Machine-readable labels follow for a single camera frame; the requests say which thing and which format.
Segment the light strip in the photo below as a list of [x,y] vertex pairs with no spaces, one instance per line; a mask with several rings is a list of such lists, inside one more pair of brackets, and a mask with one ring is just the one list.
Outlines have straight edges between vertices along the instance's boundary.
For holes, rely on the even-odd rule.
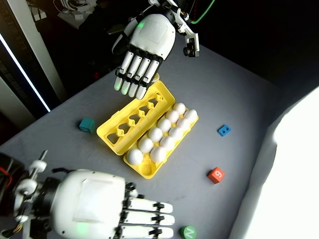
[[0,40],[2,42],[2,44],[4,45],[4,47],[6,48],[6,50],[8,51],[9,55],[11,56],[12,60],[15,62],[16,66],[19,68],[19,70],[21,71],[21,73],[23,74],[23,76],[25,77],[26,81],[29,83],[29,85],[31,86],[31,88],[33,89],[33,91],[35,92],[36,96],[38,96],[39,100],[42,102],[42,104],[44,105],[44,107],[46,108],[46,110],[48,112],[50,112],[50,108],[48,107],[48,105],[44,102],[43,98],[41,97],[41,95],[39,94],[39,92],[36,90],[36,88],[34,87],[33,83],[31,82],[30,78],[27,76],[27,74],[25,73],[25,71],[23,70],[23,68],[21,67],[20,63],[18,62],[18,60],[16,59],[16,57],[14,56],[13,52],[11,51],[11,49],[9,48],[8,44],[5,42],[4,38],[2,37],[1,33],[0,33]]

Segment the gray table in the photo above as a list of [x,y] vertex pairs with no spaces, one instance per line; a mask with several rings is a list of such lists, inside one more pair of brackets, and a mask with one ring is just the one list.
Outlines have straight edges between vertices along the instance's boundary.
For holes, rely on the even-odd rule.
[[[174,206],[175,237],[193,225],[199,239],[227,238],[269,123],[277,88],[246,69],[201,46],[200,57],[184,57],[183,37],[160,70],[160,78],[177,102],[196,109],[199,121],[151,180],[142,178],[94,133],[79,130],[83,117],[101,125],[131,99],[113,90],[114,72],[45,115],[0,147],[28,165],[48,149],[47,170],[87,168],[136,182],[148,199]],[[216,130],[232,131],[221,137]],[[206,174],[220,167],[226,176],[214,185]],[[2,219],[0,225],[9,223]],[[58,238],[54,232],[49,238]]]

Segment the red cube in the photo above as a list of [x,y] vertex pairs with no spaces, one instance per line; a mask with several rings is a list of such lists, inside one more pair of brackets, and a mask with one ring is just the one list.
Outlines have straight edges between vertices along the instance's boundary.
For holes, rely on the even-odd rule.
[[208,175],[208,178],[214,183],[219,183],[223,180],[225,173],[220,168],[214,168]]

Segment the green cable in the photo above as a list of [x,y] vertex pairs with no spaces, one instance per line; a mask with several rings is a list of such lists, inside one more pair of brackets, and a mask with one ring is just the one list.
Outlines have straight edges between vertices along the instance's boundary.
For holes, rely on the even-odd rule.
[[199,21],[206,15],[206,13],[209,11],[210,7],[213,5],[214,2],[215,2],[215,0],[211,1],[210,5],[206,9],[206,11],[199,17],[199,19],[197,19],[196,21],[192,21],[191,24],[199,23]]

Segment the egg carton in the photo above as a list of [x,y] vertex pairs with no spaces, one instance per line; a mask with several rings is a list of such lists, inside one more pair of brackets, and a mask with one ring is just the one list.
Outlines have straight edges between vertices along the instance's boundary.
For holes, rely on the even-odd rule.
[[[134,99],[120,111],[111,116],[109,120],[97,128],[97,135],[113,150],[117,155],[123,155],[131,148],[138,147],[138,140],[146,137],[146,132],[151,127],[155,127],[157,121],[168,111],[175,103],[174,96],[169,92],[162,81],[157,81],[151,85],[142,100]],[[183,132],[181,140],[190,131]],[[138,166],[131,165],[124,156],[124,161],[146,179],[151,179],[160,167],[167,161],[167,158],[181,142],[175,142],[172,150],[166,153],[165,160],[161,163],[153,163],[150,154],[143,155],[144,159]]]
[[[171,110],[173,110],[173,107],[170,107],[167,112],[169,112]],[[182,118],[184,118],[184,115],[180,115],[179,116],[179,119],[182,119]],[[152,128],[157,127],[158,121],[154,122],[151,125],[150,130]],[[158,172],[158,170],[163,166],[163,164],[165,164],[167,162],[167,159],[169,158],[169,156],[174,152],[176,147],[180,144],[180,142],[184,139],[184,137],[190,132],[191,128],[195,125],[195,123],[197,121],[198,121],[198,116],[196,117],[196,120],[190,124],[189,128],[183,131],[181,139],[175,140],[173,149],[166,151],[165,158],[164,158],[164,160],[162,162],[153,162],[152,159],[151,159],[151,153],[143,153],[143,161],[139,165],[130,164],[128,162],[128,160],[127,160],[127,154],[124,155],[124,162],[127,163],[135,171],[137,171],[142,177],[144,177],[146,179],[153,178],[155,176],[155,174]],[[174,127],[177,127],[176,123],[172,123],[171,124],[171,128],[174,128]],[[168,136],[168,132],[163,132],[163,137],[165,137],[165,136]],[[140,140],[142,140],[143,138],[148,138],[148,134],[145,133],[143,135],[143,137],[140,138]],[[133,144],[131,150],[135,149],[135,148],[138,148],[139,141],[136,141]],[[153,146],[154,146],[154,148],[155,147],[159,147],[160,146],[160,142],[153,142]]]

